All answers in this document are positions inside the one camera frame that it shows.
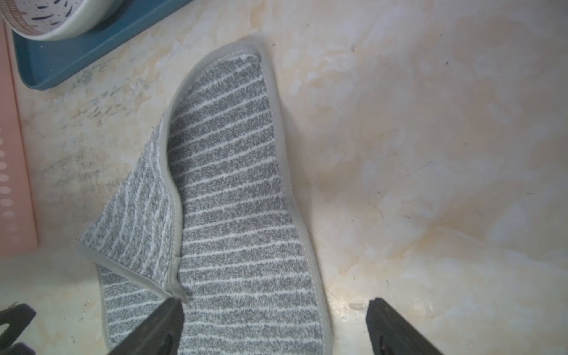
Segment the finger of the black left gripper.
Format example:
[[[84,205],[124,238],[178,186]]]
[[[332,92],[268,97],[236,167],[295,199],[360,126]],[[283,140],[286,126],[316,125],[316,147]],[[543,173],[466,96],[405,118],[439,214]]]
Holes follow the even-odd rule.
[[[35,351],[24,343],[16,342],[35,316],[36,312],[25,303],[1,311],[1,325],[7,325],[7,328],[1,331],[1,354],[35,354]]]

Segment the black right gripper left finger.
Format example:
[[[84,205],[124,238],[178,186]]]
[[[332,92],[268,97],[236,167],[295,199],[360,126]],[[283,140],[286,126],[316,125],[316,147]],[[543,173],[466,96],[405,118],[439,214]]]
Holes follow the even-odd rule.
[[[109,354],[176,355],[180,346],[183,324],[182,302],[169,298]]]

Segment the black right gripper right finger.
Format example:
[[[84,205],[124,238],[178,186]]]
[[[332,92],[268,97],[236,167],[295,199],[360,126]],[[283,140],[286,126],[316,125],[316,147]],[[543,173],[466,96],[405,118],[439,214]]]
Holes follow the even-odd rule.
[[[369,302],[365,322],[374,354],[442,355],[438,348],[383,298]]]

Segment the grey striped dishcloth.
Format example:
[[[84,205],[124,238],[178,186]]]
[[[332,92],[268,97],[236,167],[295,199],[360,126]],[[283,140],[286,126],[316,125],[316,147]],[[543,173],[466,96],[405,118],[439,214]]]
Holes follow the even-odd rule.
[[[175,298],[180,354],[332,352],[259,38],[225,45],[190,71],[78,250],[98,268],[111,350]]]

